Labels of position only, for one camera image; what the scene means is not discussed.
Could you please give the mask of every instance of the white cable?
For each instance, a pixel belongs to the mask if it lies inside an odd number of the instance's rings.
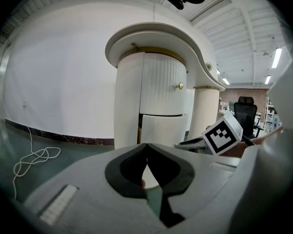
[[[28,128],[29,134],[30,134],[30,152],[31,152],[31,154],[22,157],[20,159],[20,161],[18,163],[16,163],[15,166],[14,166],[14,168],[13,168],[13,173],[15,175],[14,178],[13,178],[14,199],[16,199],[16,197],[17,197],[17,191],[16,191],[16,186],[15,186],[15,180],[16,180],[16,178],[17,177],[23,177],[28,172],[28,170],[30,169],[30,167],[32,165],[38,164],[38,163],[41,163],[41,162],[46,162],[46,161],[48,161],[51,158],[56,158],[60,154],[60,152],[61,152],[61,149],[58,148],[58,147],[46,147],[46,148],[43,148],[43,149],[40,149],[38,151],[33,152],[33,138],[31,137],[31,131],[30,131],[29,127],[27,127],[27,128]],[[55,156],[51,156],[50,157],[49,156],[48,149],[57,149],[57,150],[59,150],[59,152]],[[22,161],[24,158],[29,157],[29,156],[32,156],[32,155],[37,156],[33,161],[31,161],[31,162],[24,162],[24,161]],[[25,172],[23,172],[22,174],[20,174],[22,164],[26,164],[26,165],[29,165],[29,166],[27,167],[27,169],[25,170]]]
[[[155,22],[155,0],[153,0],[153,22]]]

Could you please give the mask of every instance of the gold knob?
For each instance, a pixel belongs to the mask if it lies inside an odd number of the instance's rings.
[[[182,90],[184,88],[184,85],[181,82],[179,82],[176,88],[179,88],[180,90]]]

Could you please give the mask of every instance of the cabinet door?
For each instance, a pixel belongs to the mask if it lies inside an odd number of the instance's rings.
[[[180,117],[143,115],[141,143],[156,143],[173,147],[184,140],[187,119],[187,115]],[[143,172],[142,179],[146,183],[146,189],[158,186],[148,166]]]
[[[183,84],[180,90],[176,86]],[[146,53],[143,65],[140,113],[147,115],[184,114],[187,71],[177,59]]]

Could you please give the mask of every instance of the fluorescent light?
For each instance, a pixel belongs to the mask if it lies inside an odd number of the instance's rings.
[[[277,49],[277,50],[275,51],[275,55],[274,55],[274,60],[273,60],[272,68],[276,68],[276,67],[278,66],[278,62],[279,62],[279,60],[280,60],[281,52],[282,52],[282,49]]]
[[[266,81],[265,81],[265,84],[268,84],[269,83],[269,80],[270,80],[271,77],[272,76],[267,76]]]
[[[230,85],[230,83],[228,82],[226,78],[223,78],[223,81],[225,82],[225,84]]]

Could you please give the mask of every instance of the brown wall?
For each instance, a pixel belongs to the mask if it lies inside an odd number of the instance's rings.
[[[266,93],[268,89],[244,89],[244,88],[227,88],[220,92],[219,96],[223,102],[237,102],[240,96],[253,97],[254,104],[257,106],[257,112],[261,113],[262,118],[265,117]]]

